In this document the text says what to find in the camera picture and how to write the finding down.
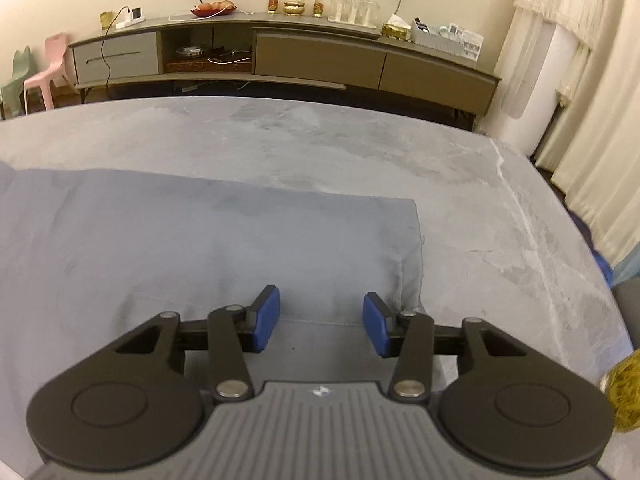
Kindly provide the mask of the clear glass cups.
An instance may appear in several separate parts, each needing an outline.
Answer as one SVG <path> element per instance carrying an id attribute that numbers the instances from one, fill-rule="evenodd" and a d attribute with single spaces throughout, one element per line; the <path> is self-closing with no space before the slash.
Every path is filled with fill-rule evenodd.
<path id="1" fill-rule="evenodd" d="M 331 23 L 375 29 L 381 26 L 380 5 L 373 0 L 330 0 L 326 17 Z"/>

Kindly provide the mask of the grey blue garment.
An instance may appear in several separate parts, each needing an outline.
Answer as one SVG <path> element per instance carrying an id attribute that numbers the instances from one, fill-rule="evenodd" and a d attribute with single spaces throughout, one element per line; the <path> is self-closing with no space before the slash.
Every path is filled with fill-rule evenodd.
<path id="1" fill-rule="evenodd" d="M 1 397 L 47 380 L 163 311 L 249 304 L 281 317 L 255 382 L 390 378 L 361 323 L 376 292 L 421 310 L 411 200 L 117 170 L 1 170 Z"/>

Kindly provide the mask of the golden censer ornament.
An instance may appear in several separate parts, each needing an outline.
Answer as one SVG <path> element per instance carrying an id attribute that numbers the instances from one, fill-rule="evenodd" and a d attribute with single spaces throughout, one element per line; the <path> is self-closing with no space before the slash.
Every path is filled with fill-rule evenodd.
<path id="1" fill-rule="evenodd" d="M 285 15 L 303 15 L 306 10 L 305 0 L 284 0 L 283 13 Z"/>

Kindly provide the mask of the white power strip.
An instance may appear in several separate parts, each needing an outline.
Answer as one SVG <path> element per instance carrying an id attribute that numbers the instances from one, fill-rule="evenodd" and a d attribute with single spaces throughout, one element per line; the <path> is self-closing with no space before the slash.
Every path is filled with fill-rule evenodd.
<path id="1" fill-rule="evenodd" d="M 124 13 L 124 17 L 115 24 L 115 27 L 117 29 L 124 29 L 130 26 L 141 24 L 144 21 L 145 16 L 143 15 L 140 8 L 127 8 L 126 12 Z"/>

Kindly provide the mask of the pink plastic chair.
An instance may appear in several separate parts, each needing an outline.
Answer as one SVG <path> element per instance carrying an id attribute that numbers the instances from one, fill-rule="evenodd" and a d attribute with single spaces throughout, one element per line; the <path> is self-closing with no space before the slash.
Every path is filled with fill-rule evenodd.
<path id="1" fill-rule="evenodd" d="M 59 32 L 44 40 L 44 55 L 48 66 L 45 70 L 30 76 L 24 81 L 25 114 L 28 114 L 28 92 L 39 90 L 46 110 L 54 109 L 51 84 L 62 79 L 69 87 L 73 87 L 72 78 L 68 74 L 66 52 L 70 44 L 70 36 L 66 32 Z"/>

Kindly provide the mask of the glass of yellow tea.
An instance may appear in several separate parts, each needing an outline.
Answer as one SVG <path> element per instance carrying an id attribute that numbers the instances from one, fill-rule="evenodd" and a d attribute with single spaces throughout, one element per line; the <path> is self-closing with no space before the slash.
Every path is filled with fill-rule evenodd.
<path id="1" fill-rule="evenodd" d="M 640 426 L 640 351 L 634 350 L 601 379 L 600 389 L 614 410 L 614 427 L 631 432 Z"/>

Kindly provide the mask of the green plastic chair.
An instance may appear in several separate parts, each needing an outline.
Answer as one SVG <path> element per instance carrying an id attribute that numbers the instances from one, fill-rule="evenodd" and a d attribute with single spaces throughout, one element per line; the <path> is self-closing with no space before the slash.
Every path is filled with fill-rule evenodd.
<path id="1" fill-rule="evenodd" d="M 12 76 L 1 87 L 1 119 L 7 120 L 24 113 L 24 82 L 36 72 L 30 47 L 16 50 L 12 61 Z"/>

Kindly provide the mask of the red fruit plate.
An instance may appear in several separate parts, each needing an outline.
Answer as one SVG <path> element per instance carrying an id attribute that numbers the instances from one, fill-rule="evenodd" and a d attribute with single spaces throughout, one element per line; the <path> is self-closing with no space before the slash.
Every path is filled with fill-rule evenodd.
<path id="1" fill-rule="evenodd" d="M 197 18 L 214 18 L 219 15 L 231 14 L 235 9 L 236 6 L 231 0 L 217 0 L 199 3 L 191 9 L 191 13 Z"/>

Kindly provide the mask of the long TV cabinet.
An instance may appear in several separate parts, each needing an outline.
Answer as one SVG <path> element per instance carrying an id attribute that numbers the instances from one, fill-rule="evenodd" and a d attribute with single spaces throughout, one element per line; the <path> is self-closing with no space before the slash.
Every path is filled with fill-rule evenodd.
<path id="1" fill-rule="evenodd" d="M 356 88 L 484 116 L 499 79 L 477 63 L 375 29 L 281 14 L 176 15 L 70 45 L 76 87 L 234 80 Z"/>

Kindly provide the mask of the white curtain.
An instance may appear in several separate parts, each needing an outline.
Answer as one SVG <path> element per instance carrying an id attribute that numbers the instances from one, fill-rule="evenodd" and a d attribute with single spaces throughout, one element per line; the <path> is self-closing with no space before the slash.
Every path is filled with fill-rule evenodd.
<path id="1" fill-rule="evenodd" d="M 514 0 L 482 133 L 552 173 L 611 266 L 639 244 L 639 0 Z"/>

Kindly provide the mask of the golden tissue box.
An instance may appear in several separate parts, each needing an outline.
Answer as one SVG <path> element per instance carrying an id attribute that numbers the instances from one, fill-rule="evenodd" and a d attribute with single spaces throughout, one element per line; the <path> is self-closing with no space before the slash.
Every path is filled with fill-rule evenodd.
<path id="1" fill-rule="evenodd" d="M 397 14 L 392 14 L 390 18 L 382 24 L 381 35 L 400 41 L 409 41 L 411 37 L 411 25 Z"/>

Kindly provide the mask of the white storage basket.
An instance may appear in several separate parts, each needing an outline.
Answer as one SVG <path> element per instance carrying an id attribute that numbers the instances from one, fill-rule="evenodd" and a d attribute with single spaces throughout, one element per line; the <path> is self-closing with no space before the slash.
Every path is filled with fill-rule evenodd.
<path id="1" fill-rule="evenodd" d="M 459 58 L 477 62 L 484 37 L 457 24 L 427 25 L 415 18 L 411 24 L 411 41 L 421 47 L 445 52 Z"/>

